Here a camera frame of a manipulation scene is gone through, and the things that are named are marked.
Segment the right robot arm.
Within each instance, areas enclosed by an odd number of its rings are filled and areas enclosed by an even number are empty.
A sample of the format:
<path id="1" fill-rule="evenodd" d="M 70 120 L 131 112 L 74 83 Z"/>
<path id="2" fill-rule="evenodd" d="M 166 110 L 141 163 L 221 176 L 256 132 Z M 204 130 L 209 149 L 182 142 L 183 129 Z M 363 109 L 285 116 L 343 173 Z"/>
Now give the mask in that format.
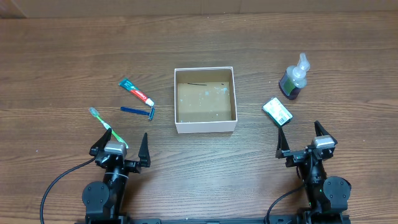
<path id="1" fill-rule="evenodd" d="M 275 157 L 286 159 L 286 167 L 295 167 L 302 180 L 300 187 L 293 189 L 274 201 L 264 218 L 265 223 L 349 223 L 348 199 L 352 186 L 344 178 L 327 176 L 323 161 L 333 157 L 338 141 L 330 135 L 319 121 L 314 122 L 316 136 L 311 144 L 300 151 L 291 151 L 282 128 L 279 128 Z M 295 215 L 271 217 L 274 206 L 282 199 L 304 189 L 309 206 L 300 208 Z"/>

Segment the red green toothpaste tube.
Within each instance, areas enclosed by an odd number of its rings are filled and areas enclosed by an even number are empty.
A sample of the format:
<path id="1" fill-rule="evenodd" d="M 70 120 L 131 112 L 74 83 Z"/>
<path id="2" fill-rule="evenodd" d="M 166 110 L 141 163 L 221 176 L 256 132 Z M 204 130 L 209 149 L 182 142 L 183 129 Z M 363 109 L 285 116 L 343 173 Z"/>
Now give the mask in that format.
<path id="1" fill-rule="evenodd" d="M 139 98 L 142 102 L 144 102 L 146 105 L 153 107 L 155 103 L 152 101 L 151 98 L 149 98 L 146 94 L 144 94 L 140 89 L 138 89 L 133 82 L 125 78 L 119 83 L 119 86 L 123 87 L 125 90 L 128 92 L 132 93 L 134 96 Z"/>

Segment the blue disposable razor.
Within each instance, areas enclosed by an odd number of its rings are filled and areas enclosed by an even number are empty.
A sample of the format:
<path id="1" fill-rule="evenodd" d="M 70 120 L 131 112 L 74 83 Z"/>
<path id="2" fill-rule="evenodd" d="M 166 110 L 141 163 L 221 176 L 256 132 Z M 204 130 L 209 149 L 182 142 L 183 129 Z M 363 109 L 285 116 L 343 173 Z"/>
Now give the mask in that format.
<path id="1" fill-rule="evenodd" d="M 128 108 L 128 107 L 120 107 L 121 111 L 128 112 L 128 113 L 134 113 L 134 114 L 140 114 L 148 117 L 148 120 L 153 120 L 154 114 L 155 114 L 155 108 L 152 107 L 150 111 L 144 111 L 144 110 L 139 110 L 139 109 L 134 109 L 134 108 Z"/>

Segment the green white soap bar box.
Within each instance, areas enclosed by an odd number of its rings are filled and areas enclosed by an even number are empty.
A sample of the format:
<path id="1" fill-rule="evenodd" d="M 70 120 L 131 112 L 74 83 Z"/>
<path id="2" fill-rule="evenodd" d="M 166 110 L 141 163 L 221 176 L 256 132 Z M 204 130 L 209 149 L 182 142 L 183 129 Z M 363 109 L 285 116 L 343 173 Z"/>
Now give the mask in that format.
<path id="1" fill-rule="evenodd" d="M 262 110 L 271 117 L 278 127 L 284 126 L 293 118 L 293 115 L 277 98 L 271 98 L 262 106 Z"/>

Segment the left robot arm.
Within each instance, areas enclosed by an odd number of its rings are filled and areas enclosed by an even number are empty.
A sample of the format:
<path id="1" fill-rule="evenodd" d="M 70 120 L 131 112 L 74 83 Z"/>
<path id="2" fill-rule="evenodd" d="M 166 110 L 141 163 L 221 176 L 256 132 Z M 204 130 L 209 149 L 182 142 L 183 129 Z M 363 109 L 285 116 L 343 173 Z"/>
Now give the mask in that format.
<path id="1" fill-rule="evenodd" d="M 111 136 L 112 129 L 108 129 L 89 151 L 105 173 L 102 181 L 91 182 L 83 190 L 86 223 L 132 223 L 128 214 L 121 213 L 129 174 L 139 174 L 143 167 L 150 167 L 147 134 L 142 138 L 138 161 L 126 159 L 126 144 L 112 141 Z"/>

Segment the purple soap pump bottle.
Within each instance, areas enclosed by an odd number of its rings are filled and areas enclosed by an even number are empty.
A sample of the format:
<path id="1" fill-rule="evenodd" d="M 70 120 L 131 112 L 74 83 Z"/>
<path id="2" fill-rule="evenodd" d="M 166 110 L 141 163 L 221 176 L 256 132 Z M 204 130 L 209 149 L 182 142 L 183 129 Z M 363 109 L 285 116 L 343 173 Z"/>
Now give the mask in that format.
<path id="1" fill-rule="evenodd" d="M 310 62 L 305 53 L 299 55 L 297 65 L 286 68 L 284 76 L 279 80 L 279 88 L 286 98 L 294 100 L 301 89 L 307 85 L 307 72 L 310 70 Z"/>

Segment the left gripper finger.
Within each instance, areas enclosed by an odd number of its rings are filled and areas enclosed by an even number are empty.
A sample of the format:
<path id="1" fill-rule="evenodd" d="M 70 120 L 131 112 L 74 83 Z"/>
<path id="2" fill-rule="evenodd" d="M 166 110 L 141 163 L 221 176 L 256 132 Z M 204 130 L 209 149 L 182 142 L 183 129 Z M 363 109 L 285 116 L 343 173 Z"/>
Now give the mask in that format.
<path id="1" fill-rule="evenodd" d="M 90 152 L 100 152 L 104 151 L 104 148 L 108 141 L 111 139 L 112 129 L 108 128 L 107 131 L 103 134 L 103 136 L 98 139 L 90 148 Z"/>
<path id="2" fill-rule="evenodd" d="M 144 136 L 142 138 L 138 156 L 140 158 L 140 163 L 141 163 L 142 167 L 150 167 L 151 160 L 150 160 L 150 154 L 149 154 L 148 134 L 147 133 L 144 133 Z"/>

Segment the green toothbrush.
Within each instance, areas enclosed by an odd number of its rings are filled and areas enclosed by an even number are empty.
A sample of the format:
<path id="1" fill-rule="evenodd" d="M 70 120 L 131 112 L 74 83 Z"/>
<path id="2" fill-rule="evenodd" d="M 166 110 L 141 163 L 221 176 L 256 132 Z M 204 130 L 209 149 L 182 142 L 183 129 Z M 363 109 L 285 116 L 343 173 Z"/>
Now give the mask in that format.
<path id="1" fill-rule="evenodd" d="M 124 144 L 126 145 L 126 149 L 129 149 L 129 146 L 128 146 L 127 142 L 126 142 L 122 137 L 120 137 L 120 136 L 113 130 L 113 128 L 101 118 L 99 112 L 98 112 L 94 107 L 89 107 L 89 111 L 90 111 L 91 115 L 92 115 L 94 118 L 98 119 L 98 120 L 101 122 L 101 124 L 104 126 L 104 128 L 105 128 L 106 130 L 112 129 L 112 135 L 113 135 L 119 142 L 124 143 Z"/>

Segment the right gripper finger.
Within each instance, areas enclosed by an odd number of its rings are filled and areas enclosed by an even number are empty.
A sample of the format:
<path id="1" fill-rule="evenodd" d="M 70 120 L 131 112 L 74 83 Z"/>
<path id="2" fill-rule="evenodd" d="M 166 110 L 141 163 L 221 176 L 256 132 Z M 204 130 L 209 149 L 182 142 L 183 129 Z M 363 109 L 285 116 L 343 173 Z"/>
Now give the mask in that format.
<path id="1" fill-rule="evenodd" d="M 287 153 L 290 152 L 289 144 L 286 140 L 283 129 L 280 127 L 278 129 L 278 140 L 277 140 L 277 149 L 275 156 L 276 157 L 285 157 Z"/>
<path id="2" fill-rule="evenodd" d="M 314 126 L 317 137 L 328 135 L 329 137 L 332 138 L 334 144 L 338 144 L 338 141 L 328 131 L 326 131 L 326 129 L 320 124 L 319 121 L 315 121 Z"/>

